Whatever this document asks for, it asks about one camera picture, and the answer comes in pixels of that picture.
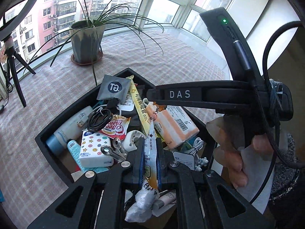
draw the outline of blue cap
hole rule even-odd
[[[58,139],[55,137],[54,134],[51,135],[50,138],[47,139],[45,142],[51,152],[53,152],[54,155],[58,156],[64,151],[64,147],[61,145],[61,143],[58,141]]]

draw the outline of tripod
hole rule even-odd
[[[24,61],[24,59],[15,51],[14,48],[14,42],[11,37],[11,34],[9,34],[6,38],[3,39],[3,42],[5,44],[5,54],[7,56],[7,61],[6,61],[6,71],[7,71],[7,79],[10,79],[10,70],[12,72],[12,78],[16,87],[16,91],[18,93],[19,99],[23,105],[23,107],[26,107],[26,101],[24,99],[20,83],[18,80],[17,72],[16,72],[16,67],[15,67],[15,61],[14,57],[27,69],[29,70],[32,74],[36,74],[36,72]]]

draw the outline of light blue tube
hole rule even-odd
[[[106,167],[85,168],[85,167],[81,166],[80,161],[79,161],[80,145],[75,140],[70,140],[68,142],[67,147],[82,172],[93,170],[96,173],[100,173],[100,172],[104,172],[104,171],[108,170],[108,168],[106,168]]]

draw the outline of triangular cutout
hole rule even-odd
[[[78,186],[56,209],[55,212],[65,217],[72,218],[76,205],[83,191],[83,186]]]
[[[230,218],[233,218],[246,211],[246,208],[240,204],[235,197],[227,191],[222,185],[217,185],[217,190],[222,198],[222,202],[225,205],[225,209]]]

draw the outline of white tissue pack with colorful stars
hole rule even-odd
[[[113,157],[104,155],[101,147],[111,147],[110,138],[100,132],[83,131],[79,161],[83,167],[107,167],[113,165]]]

